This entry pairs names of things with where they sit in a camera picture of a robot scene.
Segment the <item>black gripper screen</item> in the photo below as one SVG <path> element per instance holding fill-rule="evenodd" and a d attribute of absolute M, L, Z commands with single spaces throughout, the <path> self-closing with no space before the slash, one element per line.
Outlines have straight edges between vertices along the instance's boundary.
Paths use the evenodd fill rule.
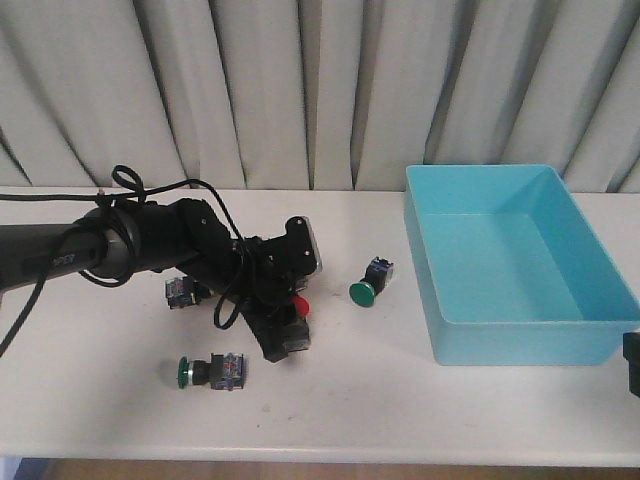
<path fill-rule="evenodd" d="M 640 336 L 638 332 L 623 335 L 623 357 L 628 363 L 629 391 L 640 397 Z"/>
<path fill-rule="evenodd" d="M 285 222 L 285 233 L 234 241 L 227 252 L 201 255 L 189 263 L 189 275 L 226 300 L 247 308 L 242 316 L 269 362 L 288 357 L 281 306 L 303 290 L 316 268 L 304 216 Z M 274 311 L 262 311 L 259 308 Z"/>

